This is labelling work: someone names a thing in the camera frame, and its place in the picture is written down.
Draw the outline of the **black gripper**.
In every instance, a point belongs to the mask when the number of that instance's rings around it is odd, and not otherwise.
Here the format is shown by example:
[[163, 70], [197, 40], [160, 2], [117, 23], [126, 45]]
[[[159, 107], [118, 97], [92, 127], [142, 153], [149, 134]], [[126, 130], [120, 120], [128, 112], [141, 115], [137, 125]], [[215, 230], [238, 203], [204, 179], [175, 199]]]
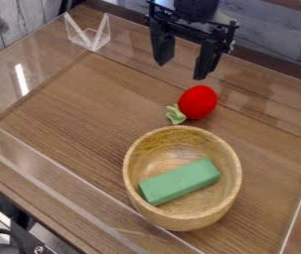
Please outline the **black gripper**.
[[153, 56], [159, 65], [175, 57], [176, 37], [203, 43], [196, 61], [195, 79], [216, 70], [223, 52], [235, 45], [236, 18], [220, 10], [221, 0], [146, 0]]

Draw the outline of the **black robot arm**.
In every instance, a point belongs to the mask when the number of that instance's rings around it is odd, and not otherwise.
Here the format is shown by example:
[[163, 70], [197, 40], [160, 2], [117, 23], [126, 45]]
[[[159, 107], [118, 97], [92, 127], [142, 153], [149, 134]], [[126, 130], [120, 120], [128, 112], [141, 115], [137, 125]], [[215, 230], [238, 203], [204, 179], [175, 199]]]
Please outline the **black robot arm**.
[[154, 60], [165, 65], [176, 54], [176, 38], [201, 46], [195, 80], [207, 78], [219, 66], [223, 54], [235, 45], [239, 22], [219, 10], [221, 0], [148, 0], [146, 17]]

